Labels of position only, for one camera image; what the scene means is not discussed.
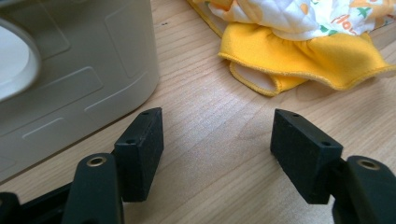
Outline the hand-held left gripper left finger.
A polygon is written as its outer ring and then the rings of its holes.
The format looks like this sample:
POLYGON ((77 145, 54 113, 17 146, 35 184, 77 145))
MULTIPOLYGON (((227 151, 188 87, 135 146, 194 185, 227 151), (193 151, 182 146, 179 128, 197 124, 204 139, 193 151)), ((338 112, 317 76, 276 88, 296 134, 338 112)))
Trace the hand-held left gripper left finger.
POLYGON ((62 224, 124 224, 123 204, 147 199, 163 153, 163 112, 141 112, 110 153, 77 166, 62 224))

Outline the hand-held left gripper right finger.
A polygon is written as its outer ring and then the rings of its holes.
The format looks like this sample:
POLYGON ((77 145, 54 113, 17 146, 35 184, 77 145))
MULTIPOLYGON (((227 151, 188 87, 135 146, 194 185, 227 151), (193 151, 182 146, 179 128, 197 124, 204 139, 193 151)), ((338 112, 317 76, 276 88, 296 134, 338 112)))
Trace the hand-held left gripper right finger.
POLYGON ((335 224, 396 224, 396 175, 382 162, 342 159, 341 144, 283 109, 275 111, 270 150, 307 203, 334 198, 335 224))

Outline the beige plastic bin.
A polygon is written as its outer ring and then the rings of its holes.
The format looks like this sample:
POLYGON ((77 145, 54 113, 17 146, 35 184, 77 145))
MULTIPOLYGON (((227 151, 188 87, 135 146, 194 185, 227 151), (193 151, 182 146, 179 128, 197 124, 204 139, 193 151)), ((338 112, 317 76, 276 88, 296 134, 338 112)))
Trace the beige plastic bin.
POLYGON ((158 81, 150 0, 0 0, 0 183, 135 110, 158 81))

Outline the yellow and white printed garment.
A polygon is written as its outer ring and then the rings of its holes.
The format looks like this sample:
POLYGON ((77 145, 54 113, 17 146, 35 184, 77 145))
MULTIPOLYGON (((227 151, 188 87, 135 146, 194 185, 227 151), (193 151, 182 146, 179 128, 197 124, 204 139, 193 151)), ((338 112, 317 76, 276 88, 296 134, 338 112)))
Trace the yellow and white printed garment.
POLYGON ((396 22, 396 0, 188 0, 220 37, 219 56, 254 91, 275 96, 314 80, 348 90, 396 75, 370 32, 396 22))

